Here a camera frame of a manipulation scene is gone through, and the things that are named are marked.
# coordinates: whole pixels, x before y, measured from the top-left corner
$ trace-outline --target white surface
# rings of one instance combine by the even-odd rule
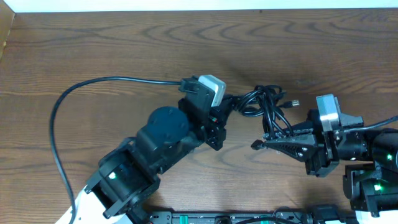
[[[370,212],[355,211],[355,215],[359,224],[398,223],[398,210],[381,211],[379,218],[373,218]]]
[[[111,217],[110,219],[106,219],[103,215],[103,213],[105,212],[105,207],[104,205],[102,205],[102,203],[98,200],[93,192],[86,194],[84,190],[81,190],[75,200],[75,203],[77,214],[73,224],[112,224],[117,223],[118,221],[120,221],[120,219],[122,219],[122,217],[125,216],[118,215],[115,217]],[[67,212],[65,212],[65,214],[63,214],[62,217],[55,224],[69,224],[70,218],[72,217],[72,214],[70,213],[71,210],[72,208],[69,207]]]
[[[213,75],[201,75],[198,81],[214,91],[215,94],[213,102],[211,102],[211,107],[219,106],[224,97],[226,89],[225,82],[219,80]]]
[[[5,0],[14,12],[398,7],[398,0]]]

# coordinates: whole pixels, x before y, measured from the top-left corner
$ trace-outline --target brown wooden surface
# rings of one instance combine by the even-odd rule
[[[0,223],[53,223],[70,206],[50,152],[48,121],[58,95],[90,78],[125,75],[179,80],[213,74],[227,92],[276,83],[299,99],[334,93],[367,124],[398,113],[398,10],[104,12],[18,14],[0,64]],[[56,136],[75,193],[97,162],[176,105],[175,86],[106,82],[71,94]],[[232,114],[225,147],[203,146],[161,176],[149,205],[174,210],[272,210],[336,203],[342,162],[327,178],[273,150],[249,148],[261,119]]]

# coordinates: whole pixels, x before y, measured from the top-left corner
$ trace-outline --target white wall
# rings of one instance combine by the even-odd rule
[[[398,0],[5,0],[14,12],[398,7]]]

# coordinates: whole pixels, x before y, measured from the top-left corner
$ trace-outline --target black cable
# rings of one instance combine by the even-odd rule
[[[278,212],[278,210],[280,210],[280,209],[282,209],[282,208],[287,208],[287,209],[289,209],[289,211],[291,212],[291,213],[293,213],[293,215],[294,215],[294,217],[296,217],[296,219],[298,219],[300,222],[299,223],[301,223],[301,218],[299,218],[299,216],[298,215],[296,215],[296,213],[290,208],[290,207],[288,207],[288,206],[281,206],[281,207],[279,207],[279,208],[277,208],[275,211],[274,211],[274,213],[272,214],[272,217],[274,217],[274,218],[276,218],[275,216],[276,216],[276,213]]]
[[[380,121],[380,122],[378,122],[376,124],[372,124],[372,125],[366,126],[366,127],[345,129],[345,130],[343,130],[343,132],[344,133],[351,133],[351,132],[356,132],[356,131],[367,131],[367,130],[370,130],[370,129],[374,129],[374,128],[378,128],[378,127],[387,125],[389,123],[393,123],[395,121],[398,121],[398,115],[397,116],[393,116],[393,117],[391,117],[391,118],[389,118],[387,120]]]
[[[281,108],[292,107],[291,101],[277,106],[279,100],[285,95],[283,89],[278,85],[258,85],[253,91],[243,96],[227,96],[224,100],[234,99],[234,110],[243,116],[256,117],[262,116],[262,127],[265,133],[269,133],[270,139],[275,139],[275,130],[286,136],[293,136],[293,128],[284,117]],[[275,119],[283,121],[288,131],[283,130]]]
[[[174,81],[159,81],[159,80],[147,80],[147,79],[141,79],[141,78],[131,78],[131,77],[103,77],[103,78],[95,78],[92,80],[87,80],[81,83],[77,83],[73,86],[71,86],[69,89],[65,90],[62,95],[58,98],[57,102],[54,104],[54,107],[51,112],[51,117],[50,117],[50,127],[49,127],[49,133],[50,133],[50,143],[51,143],[51,150],[54,155],[54,160],[55,163],[58,167],[58,171],[61,175],[61,178],[63,180],[63,183],[65,184],[65,188],[67,189],[69,199],[70,199],[70,205],[72,207],[72,217],[69,221],[69,224],[72,224],[75,221],[76,218],[76,205],[75,205],[75,197],[73,196],[73,190],[72,187],[69,184],[69,180],[67,177],[67,174],[65,173],[65,170],[63,169],[62,162],[59,158],[58,152],[57,152],[57,147],[55,145],[55,135],[54,135],[54,121],[55,121],[55,115],[57,114],[58,107],[60,106],[61,102],[65,97],[72,92],[73,90],[88,85],[92,83],[97,83],[97,82],[103,82],[103,81],[111,81],[111,80],[124,80],[124,81],[132,81],[132,82],[141,82],[141,83],[151,83],[151,84],[160,84],[160,85],[180,85],[181,82],[174,82]]]
[[[248,224],[248,223],[255,223],[261,221],[276,221],[283,224],[297,224],[295,222],[283,219],[283,218],[274,218],[274,217],[261,217],[261,218],[251,218],[245,221],[237,222],[236,224]]]

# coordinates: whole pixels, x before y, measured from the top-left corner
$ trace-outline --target robotic arm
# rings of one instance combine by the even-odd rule
[[[362,117],[343,114],[337,98],[325,95],[317,97],[318,109],[310,110],[306,121],[291,126],[281,108],[295,106],[297,102],[278,106],[277,102],[285,93],[278,86],[257,86],[244,96],[224,96],[225,83],[212,75],[186,78],[178,84],[179,90],[186,94],[178,102],[178,108],[156,109],[136,137],[126,138],[102,158],[98,170],[76,199],[77,212],[74,213],[72,206],[58,224],[152,223],[153,216],[141,205],[159,188],[157,175],[168,171],[203,143],[220,150],[226,137],[224,127],[232,110],[245,116],[263,116],[263,141],[255,141],[253,149],[269,147],[283,152],[304,162],[308,175],[326,177],[340,159],[372,162],[346,166],[343,189],[351,208],[369,211],[372,217],[378,217],[380,211],[398,209],[398,132],[374,129],[398,117],[364,127]],[[275,122],[276,118],[287,128],[282,129]],[[326,220],[322,218],[325,211],[327,209],[322,207],[303,213],[298,221]]]
[[[395,121],[391,118],[364,127],[362,117],[344,114],[337,97],[317,97],[317,110],[296,124],[295,136],[280,136],[252,147],[273,148],[305,163],[308,175],[326,177],[340,160],[370,163],[346,166],[343,190],[351,209],[370,212],[398,209],[398,130],[375,129]]]

